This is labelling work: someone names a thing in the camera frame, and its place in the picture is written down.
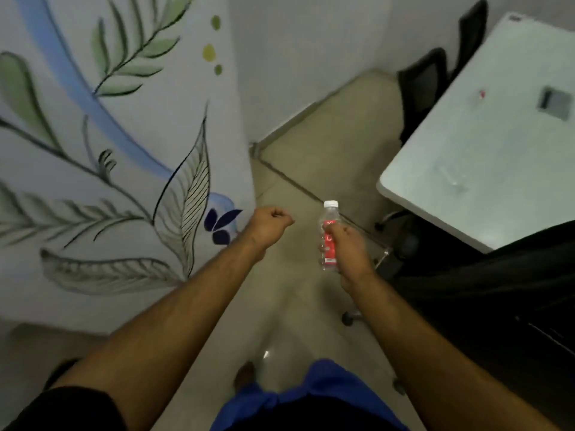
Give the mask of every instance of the person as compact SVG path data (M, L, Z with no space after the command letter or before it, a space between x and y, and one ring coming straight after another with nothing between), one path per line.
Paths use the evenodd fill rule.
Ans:
M186 284L53 378L6 428L149 430L178 389L226 306L293 218L256 209L244 231ZM431 430L553 430L541 413L471 362L377 276L362 236L333 224L341 284L370 325L422 421ZM248 363L212 430L406 429L353 374L329 360L287 392L264 392Z

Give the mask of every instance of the wall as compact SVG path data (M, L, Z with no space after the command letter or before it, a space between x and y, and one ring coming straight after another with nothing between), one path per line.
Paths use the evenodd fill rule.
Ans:
M229 0L248 141L376 63L392 0Z
M109 333L254 207L227 0L135 1L0 1L0 317Z
M478 0L393 0L379 59L385 71L395 72L417 61L434 47L447 51L449 66L459 48L458 19ZM575 0L488 0L488 31L508 11L532 16L575 30Z

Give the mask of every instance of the foot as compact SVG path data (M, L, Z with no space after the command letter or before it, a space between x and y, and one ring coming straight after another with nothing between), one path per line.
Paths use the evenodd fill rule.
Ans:
M234 389L236 393L255 383L255 366L254 362L246 362L237 372L234 380Z

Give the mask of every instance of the dark blue painted leaf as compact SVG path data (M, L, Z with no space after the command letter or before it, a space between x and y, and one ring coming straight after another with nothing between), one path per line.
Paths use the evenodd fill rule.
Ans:
M227 224L230 224L241 212L242 210L227 211L218 219L216 226L213 229L219 230L220 228L225 227Z
M206 215L206 218L204 219L204 228L206 229L206 231L212 231L214 229L216 221L217 221L216 210L211 209Z
M212 234L212 241L216 245L229 245L229 233L225 230L215 231Z

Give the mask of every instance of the person's right arm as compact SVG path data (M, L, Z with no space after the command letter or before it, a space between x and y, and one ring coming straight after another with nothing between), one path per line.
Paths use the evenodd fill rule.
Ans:
M333 224L342 286L350 294L430 430L557 430L437 333L376 273L363 237Z

